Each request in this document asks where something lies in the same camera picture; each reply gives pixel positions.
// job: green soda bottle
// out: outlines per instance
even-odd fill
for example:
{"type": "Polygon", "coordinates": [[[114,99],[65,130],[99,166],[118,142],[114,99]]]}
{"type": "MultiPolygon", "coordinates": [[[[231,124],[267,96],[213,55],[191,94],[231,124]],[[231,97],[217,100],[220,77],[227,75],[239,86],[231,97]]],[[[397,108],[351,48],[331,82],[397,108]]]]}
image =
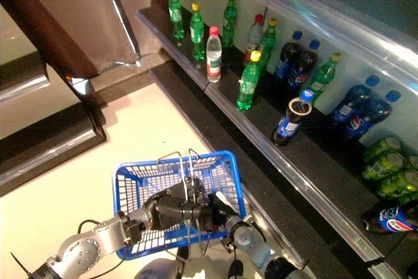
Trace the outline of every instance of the green soda bottle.
{"type": "Polygon", "coordinates": [[[396,199],[418,191],[418,172],[403,170],[386,179],[378,186],[378,195],[384,199],[396,199]]]}
{"type": "Polygon", "coordinates": [[[184,38],[182,5],[180,0],[169,0],[170,20],[172,24],[172,34],[177,39],[184,38]]]}
{"type": "Polygon", "coordinates": [[[367,180],[380,180],[398,172],[404,165],[404,158],[401,154],[389,152],[368,164],[361,175],[367,180]]]}
{"type": "Polygon", "coordinates": [[[400,152],[402,150],[402,143],[396,137],[384,137],[380,139],[371,148],[364,151],[363,160],[371,162],[378,155],[385,152],[400,152]]]}
{"type": "Polygon", "coordinates": [[[235,0],[228,0],[228,5],[225,11],[223,12],[223,29],[222,29],[222,47],[229,48],[234,44],[234,32],[236,17],[238,13],[236,12],[235,0]]]}
{"type": "Polygon", "coordinates": [[[418,171],[418,155],[409,155],[405,160],[405,169],[418,171]]]}
{"type": "Polygon", "coordinates": [[[190,35],[193,42],[193,58],[196,60],[204,59],[204,43],[203,43],[203,19],[199,12],[199,4],[192,3],[191,10],[193,11],[190,19],[190,35]]]}
{"type": "Polygon", "coordinates": [[[405,205],[406,203],[412,202],[416,199],[418,199],[418,192],[408,193],[408,194],[405,194],[405,195],[399,197],[396,200],[396,203],[397,203],[397,205],[400,206],[400,205],[405,205]]]}
{"type": "Polygon", "coordinates": [[[242,73],[240,83],[240,94],[236,100],[236,106],[239,110],[248,110],[253,101],[254,91],[260,78],[260,61],[261,54],[257,50],[251,52],[250,62],[246,65],[242,73]]]}
{"type": "Polygon", "coordinates": [[[261,59],[260,59],[260,73],[261,75],[266,74],[266,66],[268,59],[270,59],[271,51],[276,44],[276,25],[277,20],[276,19],[270,19],[268,21],[268,27],[266,32],[261,37],[260,45],[259,45],[259,51],[261,53],[261,59]]]}
{"type": "Polygon", "coordinates": [[[311,80],[308,83],[308,86],[306,87],[309,90],[313,91],[312,103],[315,103],[315,101],[325,90],[329,82],[331,82],[334,78],[337,63],[341,60],[341,58],[341,53],[333,53],[329,60],[326,62],[326,64],[322,65],[312,76],[311,80]]]}

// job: bottle lying on shelf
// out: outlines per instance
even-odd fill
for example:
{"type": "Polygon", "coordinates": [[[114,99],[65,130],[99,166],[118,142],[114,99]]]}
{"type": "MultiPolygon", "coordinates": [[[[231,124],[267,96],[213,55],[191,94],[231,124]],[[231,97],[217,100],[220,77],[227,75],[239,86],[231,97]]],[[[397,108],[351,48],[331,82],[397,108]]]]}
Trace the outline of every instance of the bottle lying on shelf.
{"type": "Polygon", "coordinates": [[[169,0],[169,12],[173,36],[176,39],[184,38],[182,5],[180,4],[180,0],[169,0]]]}
{"type": "Polygon", "coordinates": [[[260,78],[260,62],[261,53],[253,50],[250,62],[242,72],[240,83],[240,93],[236,100],[236,106],[239,110],[248,110],[251,107],[254,97],[254,91],[260,78]]]}
{"type": "Polygon", "coordinates": [[[379,155],[387,152],[402,151],[402,142],[396,137],[384,137],[378,140],[371,148],[368,148],[363,153],[363,160],[365,162],[371,162],[375,160],[379,155]]]}
{"type": "Polygon", "coordinates": [[[234,44],[234,33],[236,18],[238,13],[236,11],[235,0],[228,0],[227,7],[223,12],[223,29],[222,29],[222,47],[230,48],[234,44]]]}
{"type": "Polygon", "coordinates": [[[282,146],[289,142],[299,128],[301,119],[311,113],[313,98],[313,91],[304,90],[300,97],[296,97],[289,102],[285,115],[281,117],[279,124],[273,131],[272,140],[274,145],[282,146]]]}
{"type": "Polygon", "coordinates": [[[379,83],[376,75],[366,79],[366,85],[351,87],[337,107],[328,115],[328,124],[332,127],[343,127],[350,117],[373,95],[372,87],[379,83]]]}
{"type": "Polygon", "coordinates": [[[383,210],[368,210],[361,216],[361,221],[366,231],[376,234],[416,231],[418,230],[418,201],[383,210]]]}

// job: brown curtain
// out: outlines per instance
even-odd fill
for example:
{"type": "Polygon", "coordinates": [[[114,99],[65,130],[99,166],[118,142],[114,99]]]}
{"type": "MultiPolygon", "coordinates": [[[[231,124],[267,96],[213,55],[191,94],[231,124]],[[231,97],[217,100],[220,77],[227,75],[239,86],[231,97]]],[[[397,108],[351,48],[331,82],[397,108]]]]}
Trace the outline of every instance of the brown curtain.
{"type": "MultiPolygon", "coordinates": [[[[142,54],[161,47],[135,20],[152,0],[121,0],[142,54]]],[[[132,62],[135,54],[110,0],[1,0],[3,6],[64,75],[89,78],[115,61],[132,62]]]]}

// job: wire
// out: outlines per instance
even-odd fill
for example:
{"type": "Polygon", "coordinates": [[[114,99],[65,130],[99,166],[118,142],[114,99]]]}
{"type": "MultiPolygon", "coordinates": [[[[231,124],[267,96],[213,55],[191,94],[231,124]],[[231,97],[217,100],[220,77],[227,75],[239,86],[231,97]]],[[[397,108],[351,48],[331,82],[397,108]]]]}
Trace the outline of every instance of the wire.
{"type": "Polygon", "coordinates": [[[95,223],[96,225],[99,225],[100,224],[100,222],[97,222],[97,221],[95,221],[95,220],[92,220],[92,219],[87,219],[87,220],[84,220],[79,226],[78,226],[78,230],[77,230],[77,233],[78,234],[80,234],[81,233],[81,228],[83,227],[83,225],[86,223],[86,222],[91,222],[91,223],[95,223]]]}
{"type": "Polygon", "coordinates": [[[105,271],[102,274],[99,274],[97,276],[91,277],[89,279],[96,279],[98,277],[101,277],[101,276],[104,276],[105,274],[110,273],[111,271],[114,271],[116,268],[118,268],[120,266],[120,264],[122,264],[125,261],[125,259],[126,259],[127,256],[128,256],[128,245],[125,245],[125,256],[123,257],[123,259],[115,267],[113,267],[112,269],[109,269],[108,271],[105,271]]]}

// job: red bottle cap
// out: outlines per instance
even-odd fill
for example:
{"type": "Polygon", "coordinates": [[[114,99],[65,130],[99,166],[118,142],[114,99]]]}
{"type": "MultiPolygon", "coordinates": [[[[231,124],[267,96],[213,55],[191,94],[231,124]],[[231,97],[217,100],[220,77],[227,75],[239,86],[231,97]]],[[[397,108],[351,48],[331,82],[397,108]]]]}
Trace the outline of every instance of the red bottle cap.
{"type": "Polygon", "coordinates": [[[264,16],[262,14],[258,14],[255,16],[255,23],[262,24],[264,20],[264,16]]]}
{"type": "Polygon", "coordinates": [[[219,35],[219,30],[216,26],[209,27],[209,35],[219,35]]]}

